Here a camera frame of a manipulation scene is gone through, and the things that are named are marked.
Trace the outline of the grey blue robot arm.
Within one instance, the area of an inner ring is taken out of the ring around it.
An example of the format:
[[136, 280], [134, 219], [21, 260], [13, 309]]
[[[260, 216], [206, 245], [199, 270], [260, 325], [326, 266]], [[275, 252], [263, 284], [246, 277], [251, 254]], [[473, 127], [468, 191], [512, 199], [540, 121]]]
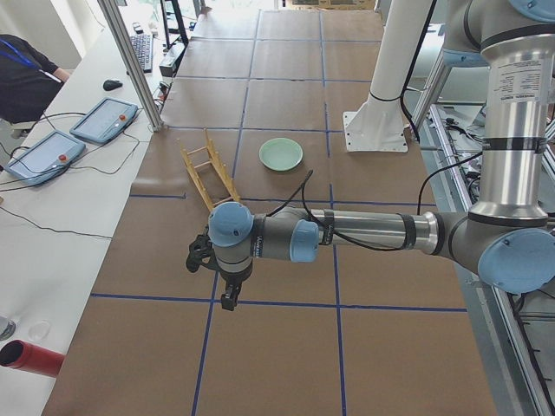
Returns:
[[308, 263], [331, 244], [420, 250], [511, 294], [540, 289], [553, 279], [554, 237], [539, 206], [539, 177], [547, 147], [554, 4], [452, 1], [442, 54], [450, 66], [489, 67], [478, 201], [465, 213], [414, 215], [289, 205], [255, 215], [238, 202], [220, 204], [201, 235], [206, 247], [191, 244], [189, 250], [225, 280], [224, 309], [237, 306], [255, 258]]

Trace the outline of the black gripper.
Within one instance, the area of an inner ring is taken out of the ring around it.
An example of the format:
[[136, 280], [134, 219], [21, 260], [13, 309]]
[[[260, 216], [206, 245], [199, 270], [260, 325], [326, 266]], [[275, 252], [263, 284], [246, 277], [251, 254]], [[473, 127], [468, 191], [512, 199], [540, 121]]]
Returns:
[[222, 309], [233, 311], [238, 304], [238, 296], [242, 284], [252, 273], [252, 267], [247, 267], [239, 272], [222, 271], [220, 275], [225, 281], [225, 291], [220, 297]]

